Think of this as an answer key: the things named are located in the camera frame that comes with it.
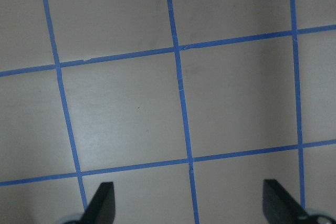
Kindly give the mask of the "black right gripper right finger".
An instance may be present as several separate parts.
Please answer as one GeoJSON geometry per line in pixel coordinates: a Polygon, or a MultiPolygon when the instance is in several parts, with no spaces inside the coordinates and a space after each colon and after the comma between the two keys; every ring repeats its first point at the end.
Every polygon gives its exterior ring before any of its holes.
{"type": "Polygon", "coordinates": [[[308,223],[309,215],[275,179],[263,181],[263,214],[270,224],[308,223]]]}

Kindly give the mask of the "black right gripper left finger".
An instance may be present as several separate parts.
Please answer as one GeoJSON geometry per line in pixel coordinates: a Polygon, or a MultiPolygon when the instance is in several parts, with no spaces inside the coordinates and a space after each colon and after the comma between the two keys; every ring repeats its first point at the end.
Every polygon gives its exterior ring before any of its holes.
{"type": "Polygon", "coordinates": [[[112,224],[116,216],[113,182],[101,183],[80,218],[84,224],[112,224]]]}

